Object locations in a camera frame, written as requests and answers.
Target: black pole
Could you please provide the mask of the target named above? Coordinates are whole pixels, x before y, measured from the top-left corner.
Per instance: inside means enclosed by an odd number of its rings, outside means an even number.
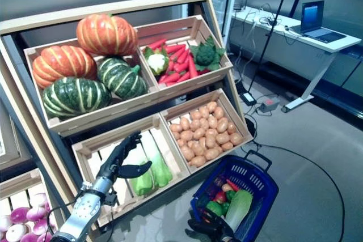
[[[250,83],[250,87],[248,88],[248,92],[250,92],[251,87],[252,87],[252,84],[253,84],[253,83],[254,83],[254,81],[255,81],[256,74],[257,74],[257,72],[258,72],[258,70],[259,70],[259,68],[260,68],[260,65],[261,65],[261,62],[262,62],[263,56],[265,55],[265,51],[266,51],[267,46],[268,46],[268,43],[269,43],[269,41],[270,41],[270,38],[271,38],[271,35],[272,35],[272,32],[273,32],[273,29],[275,28],[275,25],[276,25],[276,22],[277,22],[277,17],[278,17],[278,15],[280,14],[281,6],[282,6],[282,3],[283,3],[283,2],[284,2],[284,0],[281,0],[281,1],[280,1],[280,5],[278,6],[278,9],[277,9],[277,12],[276,12],[275,18],[274,18],[274,20],[273,20],[273,23],[272,23],[272,26],[271,26],[270,32],[269,32],[268,34],[266,34],[266,36],[267,36],[267,40],[266,40],[265,46],[264,46],[264,48],[263,48],[263,50],[262,50],[262,54],[261,54],[261,56],[260,56],[259,62],[258,62],[258,64],[257,64],[256,71],[255,71],[254,76],[253,76],[253,78],[252,78],[252,81],[251,81],[251,83]]]

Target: green pepper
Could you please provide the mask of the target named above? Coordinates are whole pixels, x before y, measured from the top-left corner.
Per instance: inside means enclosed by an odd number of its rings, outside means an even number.
[[[231,200],[233,199],[234,195],[236,194],[236,192],[234,192],[233,190],[229,190],[226,192],[226,198],[229,202],[231,202]]]

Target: orange pumpkin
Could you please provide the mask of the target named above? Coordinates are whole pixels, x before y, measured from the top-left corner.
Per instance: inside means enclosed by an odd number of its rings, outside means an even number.
[[[130,55],[136,51],[138,38],[135,29],[123,18],[92,14],[77,25],[81,47],[98,55]]]
[[[82,48],[53,45],[34,60],[33,76],[38,86],[45,88],[63,77],[96,79],[97,65]]]

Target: basket handle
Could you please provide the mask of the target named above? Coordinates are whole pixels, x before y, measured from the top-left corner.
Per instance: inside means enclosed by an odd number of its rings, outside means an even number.
[[[245,156],[244,156],[244,158],[245,159],[247,159],[247,157],[249,156],[249,155],[251,155],[251,154],[253,154],[253,155],[256,155],[256,156],[258,156],[258,157],[260,157],[261,159],[263,159],[263,160],[265,160],[266,162],[267,162],[267,167],[265,168],[265,171],[267,172],[267,170],[270,168],[270,166],[271,166],[271,164],[272,164],[272,162],[271,162],[271,160],[270,159],[268,159],[267,157],[265,157],[265,156],[263,156],[261,153],[257,153],[256,151],[254,151],[254,150],[250,150]]]

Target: desk leg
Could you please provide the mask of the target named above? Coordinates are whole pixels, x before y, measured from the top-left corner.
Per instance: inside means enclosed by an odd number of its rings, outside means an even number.
[[[319,71],[317,72],[317,74],[315,75],[315,77],[311,80],[311,82],[309,83],[309,85],[306,87],[304,93],[302,94],[301,97],[298,97],[297,99],[291,101],[289,104],[283,106],[283,108],[281,109],[284,113],[287,113],[288,111],[298,107],[299,105],[309,101],[310,99],[313,98],[313,96],[311,95],[311,92],[314,90],[315,86],[318,84],[318,82],[320,81],[320,79],[323,77],[323,75],[325,74],[325,72],[327,71],[327,69],[329,68],[330,64],[333,62],[333,60],[335,59],[337,53],[332,53],[330,54],[330,56],[328,56],[321,68],[319,69]]]

